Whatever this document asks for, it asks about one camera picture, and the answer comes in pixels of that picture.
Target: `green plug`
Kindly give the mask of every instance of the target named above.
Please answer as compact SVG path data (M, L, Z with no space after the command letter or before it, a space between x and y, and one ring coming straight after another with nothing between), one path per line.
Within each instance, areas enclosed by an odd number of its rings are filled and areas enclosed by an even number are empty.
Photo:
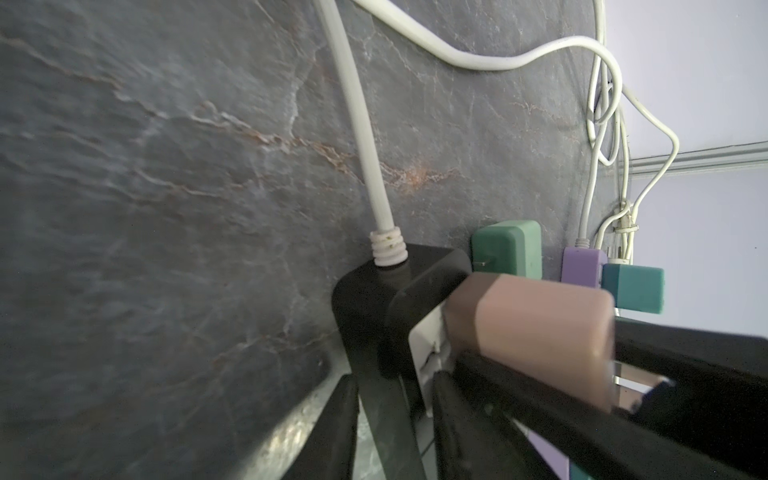
M508 220L472 235L472 269L541 280L541 225Z
M664 270L607 263L603 266L603 289L614 296L616 308L661 313L664 307Z

